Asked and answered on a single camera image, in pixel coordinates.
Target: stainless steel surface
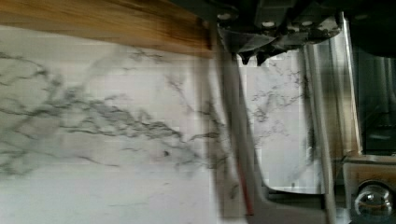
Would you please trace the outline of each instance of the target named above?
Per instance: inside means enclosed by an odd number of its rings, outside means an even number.
[[[346,156],[358,156],[361,151],[350,38],[342,14],[341,22],[343,33],[304,49],[313,92],[314,128],[324,170],[326,207],[332,218],[336,217],[334,179],[341,174]],[[341,207],[350,202],[349,192],[346,196]]]
[[[304,209],[271,202],[269,189],[263,183],[253,138],[248,122],[245,96],[241,86],[239,65],[234,56],[217,44],[217,65],[222,81],[222,96],[228,117],[234,151],[240,167],[241,182],[246,193],[247,221],[262,223],[334,223],[324,210]]]
[[[356,198],[354,208],[358,216],[368,221],[386,221],[393,210],[392,193],[378,185],[366,186]]]

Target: chrome knob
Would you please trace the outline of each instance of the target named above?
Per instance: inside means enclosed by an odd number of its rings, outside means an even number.
[[[372,222],[382,222],[389,219],[392,210],[392,193],[378,185],[364,187],[355,200],[356,213]]]

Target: espresso machine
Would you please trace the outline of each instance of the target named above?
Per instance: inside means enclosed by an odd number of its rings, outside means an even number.
[[[396,223],[396,2],[171,2],[212,25],[248,223]],[[238,60],[261,66],[296,49],[312,93],[324,186],[318,194],[265,183],[239,74]]]

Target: metal frame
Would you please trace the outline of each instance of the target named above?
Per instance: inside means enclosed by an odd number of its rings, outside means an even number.
[[[335,212],[326,213],[320,208],[306,209],[289,206],[274,203],[269,199],[270,189],[264,184],[264,176],[259,167],[254,149],[236,56],[226,52],[220,44],[215,44],[215,46],[217,47],[216,59],[220,83],[223,85],[220,87],[222,89],[223,104],[247,204],[247,222],[249,224],[335,223]]]

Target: kitchen wall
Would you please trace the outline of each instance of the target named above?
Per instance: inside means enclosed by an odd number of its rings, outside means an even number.
[[[241,66],[263,173],[319,192],[303,68],[282,57]],[[1,26],[0,222],[246,223],[215,71]]]

